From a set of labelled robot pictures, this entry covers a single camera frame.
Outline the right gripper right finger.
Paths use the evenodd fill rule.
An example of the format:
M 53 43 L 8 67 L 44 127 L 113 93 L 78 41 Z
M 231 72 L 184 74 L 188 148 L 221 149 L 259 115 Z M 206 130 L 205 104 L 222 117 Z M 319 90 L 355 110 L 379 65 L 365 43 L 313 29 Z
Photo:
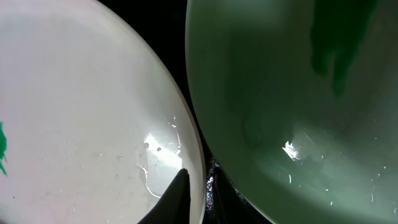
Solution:
M 214 218 L 220 224 L 271 224 L 244 201 L 221 168 L 213 169 Z

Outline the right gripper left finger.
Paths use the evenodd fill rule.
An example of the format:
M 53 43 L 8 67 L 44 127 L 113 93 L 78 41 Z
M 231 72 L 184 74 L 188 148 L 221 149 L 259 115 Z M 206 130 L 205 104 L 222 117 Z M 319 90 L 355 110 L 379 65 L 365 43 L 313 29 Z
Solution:
M 138 224 L 189 224 L 190 176 L 180 169 L 154 208 Z

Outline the white plate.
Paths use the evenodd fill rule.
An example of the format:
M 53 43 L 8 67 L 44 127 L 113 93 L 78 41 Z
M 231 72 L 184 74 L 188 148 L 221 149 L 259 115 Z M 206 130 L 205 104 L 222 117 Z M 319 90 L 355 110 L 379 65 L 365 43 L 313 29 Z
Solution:
M 197 128 L 132 27 L 98 1 L 1 1 L 3 223 L 138 223 L 181 169 L 201 223 Z

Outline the mint green plate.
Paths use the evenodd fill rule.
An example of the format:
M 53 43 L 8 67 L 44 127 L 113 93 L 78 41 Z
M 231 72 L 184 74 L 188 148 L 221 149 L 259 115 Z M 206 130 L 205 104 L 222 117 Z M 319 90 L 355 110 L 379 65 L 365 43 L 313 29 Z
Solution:
M 397 2 L 187 4 L 190 95 L 273 223 L 397 222 Z

